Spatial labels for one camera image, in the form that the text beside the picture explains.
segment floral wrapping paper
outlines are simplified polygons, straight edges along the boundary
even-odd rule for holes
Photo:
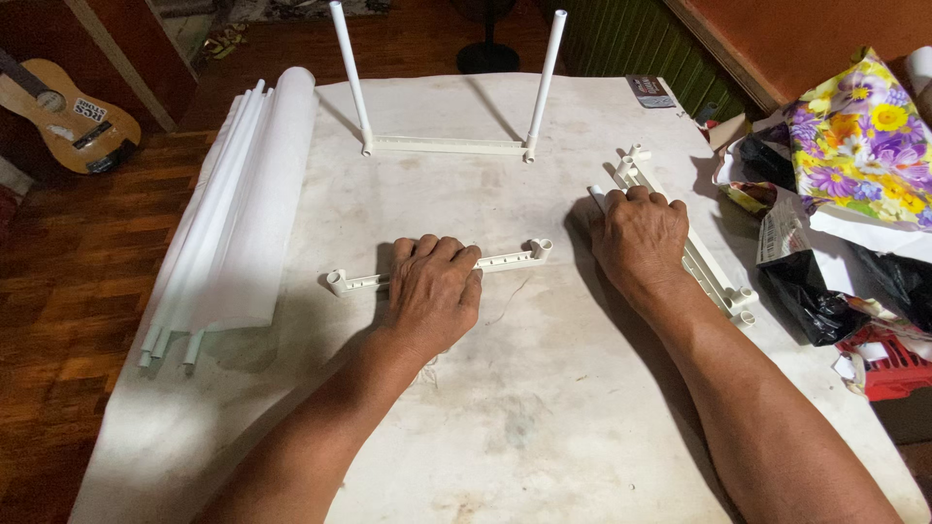
[[[834,203],[932,231],[932,132],[872,48],[785,112],[807,213]]]

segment guitar body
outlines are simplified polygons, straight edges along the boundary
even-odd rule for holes
[[[139,123],[119,107],[81,92],[58,64],[32,59],[21,65],[48,91],[34,97],[0,75],[0,105],[29,118],[61,165],[73,172],[105,172],[139,145]]]

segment rug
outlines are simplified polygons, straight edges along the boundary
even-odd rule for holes
[[[348,17],[384,15],[391,0],[343,0]],[[230,22],[301,21],[330,18],[328,0],[235,0],[227,18]]]

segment table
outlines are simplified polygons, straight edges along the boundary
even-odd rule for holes
[[[366,80],[380,134],[520,140],[537,75]],[[757,222],[720,198],[717,161],[681,107],[643,109],[624,78],[555,77],[538,158],[360,155],[346,84],[321,98],[273,325],[183,338],[159,367],[133,346],[72,521],[181,522],[371,329],[384,298],[337,298],[325,274],[384,272],[387,247],[433,232],[487,255],[549,238],[546,265],[488,274],[476,327],[427,365],[349,469],[330,522],[728,522],[685,385],[652,331],[596,271],[586,194],[641,142],[737,285],[760,289]],[[761,293],[747,334],[812,400],[910,523],[929,511],[868,402],[801,345]]]

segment hand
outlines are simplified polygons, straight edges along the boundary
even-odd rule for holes
[[[433,235],[394,244],[389,311],[381,329],[425,360],[450,348],[479,318],[482,270],[473,269],[482,251],[457,239]]]
[[[592,252],[632,306],[673,293],[682,277],[689,278],[680,262],[689,233],[685,203],[667,205],[664,195],[634,186],[627,196],[609,191],[605,206],[605,216],[590,225]]]

